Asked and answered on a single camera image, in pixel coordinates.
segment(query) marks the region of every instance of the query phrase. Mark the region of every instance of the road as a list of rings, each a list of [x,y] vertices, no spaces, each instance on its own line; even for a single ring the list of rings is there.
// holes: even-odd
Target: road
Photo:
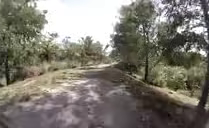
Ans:
[[[139,128],[136,99],[125,85],[100,78],[61,83],[64,91],[5,112],[15,128]]]

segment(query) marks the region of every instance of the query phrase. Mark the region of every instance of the dirt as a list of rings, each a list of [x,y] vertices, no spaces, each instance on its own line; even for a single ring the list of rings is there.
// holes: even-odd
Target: dirt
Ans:
[[[175,92],[107,66],[75,70],[79,79],[61,77],[55,88],[40,87],[45,96],[8,106],[2,115],[9,128],[182,128],[192,118],[194,104],[177,101]]]

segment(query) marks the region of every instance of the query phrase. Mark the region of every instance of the shrub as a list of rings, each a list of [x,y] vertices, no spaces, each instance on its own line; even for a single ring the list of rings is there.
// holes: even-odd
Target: shrub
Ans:
[[[68,68],[76,68],[79,65],[80,63],[76,61],[52,62],[49,65],[48,72],[63,70]]]
[[[13,72],[12,82],[15,82],[18,80],[24,80],[24,79],[35,77],[35,76],[40,76],[44,73],[45,71],[37,66],[18,67]]]
[[[129,73],[138,73],[138,66],[133,63],[129,62],[119,62],[114,66],[122,71],[129,72]]]
[[[183,67],[159,65],[152,70],[149,78],[160,87],[168,87],[173,90],[185,89],[187,71]]]
[[[109,58],[109,57],[105,57],[105,58],[102,60],[102,63],[104,63],[104,64],[111,64],[111,63],[112,63],[112,60],[111,60],[111,58]]]
[[[192,67],[187,71],[187,82],[191,86],[200,87],[205,78],[205,69],[203,67]]]

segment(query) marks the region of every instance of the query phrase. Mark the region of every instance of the grass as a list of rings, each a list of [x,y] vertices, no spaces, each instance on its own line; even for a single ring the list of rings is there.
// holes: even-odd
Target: grass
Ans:
[[[27,78],[40,76],[49,72],[72,69],[76,67],[79,67],[79,63],[73,61],[59,61],[50,63],[44,62],[39,65],[18,67],[16,69],[13,69],[13,74],[11,74],[11,77],[12,82],[17,82],[25,80]]]
[[[126,89],[137,99],[139,110],[150,110],[157,113],[159,118],[166,123],[177,124],[183,127],[193,119],[196,98],[191,98],[167,88],[155,87],[142,82],[116,68],[91,69],[87,71],[91,78],[101,78],[116,83],[115,85],[126,85]]]
[[[182,95],[185,95],[185,96],[188,96],[188,97],[191,96],[191,93],[187,90],[179,90],[178,93],[182,94]],[[193,98],[199,99],[200,96],[201,96],[201,90],[200,89],[196,89],[196,90],[193,91],[193,96],[192,96]]]
[[[79,79],[80,73],[70,69],[50,72],[0,88],[0,107],[46,95],[48,90],[58,88],[58,81]]]

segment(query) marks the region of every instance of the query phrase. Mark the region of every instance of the white sky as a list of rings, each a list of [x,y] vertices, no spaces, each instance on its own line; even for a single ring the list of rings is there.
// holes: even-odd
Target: white sky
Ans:
[[[107,44],[113,33],[121,5],[131,0],[40,0],[38,8],[47,10],[45,32],[57,32],[60,39],[70,36],[71,41],[92,36]]]

